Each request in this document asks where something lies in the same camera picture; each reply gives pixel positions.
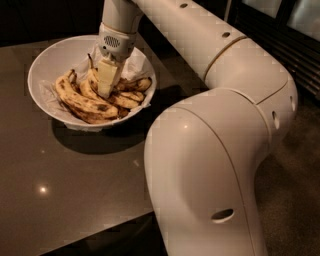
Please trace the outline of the white gripper with grille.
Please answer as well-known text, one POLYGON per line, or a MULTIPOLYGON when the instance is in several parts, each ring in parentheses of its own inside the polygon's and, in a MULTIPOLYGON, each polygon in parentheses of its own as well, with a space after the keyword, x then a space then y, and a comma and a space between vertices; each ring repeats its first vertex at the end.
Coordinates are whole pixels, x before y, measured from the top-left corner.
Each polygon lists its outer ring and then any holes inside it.
POLYGON ((104 59, 98 62, 98 94, 102 98, 108 99, 119 83, 124 61, 131 56, 136 36, 137 27, 133 24, 129 26, 128 31, 112 28, 104 23, 100 24, 98 48, 104 59))

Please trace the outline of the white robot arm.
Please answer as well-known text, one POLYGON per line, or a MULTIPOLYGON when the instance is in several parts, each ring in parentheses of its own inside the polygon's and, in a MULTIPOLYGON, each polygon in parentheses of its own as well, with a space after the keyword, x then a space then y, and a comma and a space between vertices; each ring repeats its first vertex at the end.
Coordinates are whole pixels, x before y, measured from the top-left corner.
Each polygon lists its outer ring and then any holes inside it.
POLYGON ((103 55, 123 61, 147 16, 207 86, 163 111, 145 141, 169 256, 268 256, 254 179, 297 113, 290 73, 193 0, 104 0, 103 55))

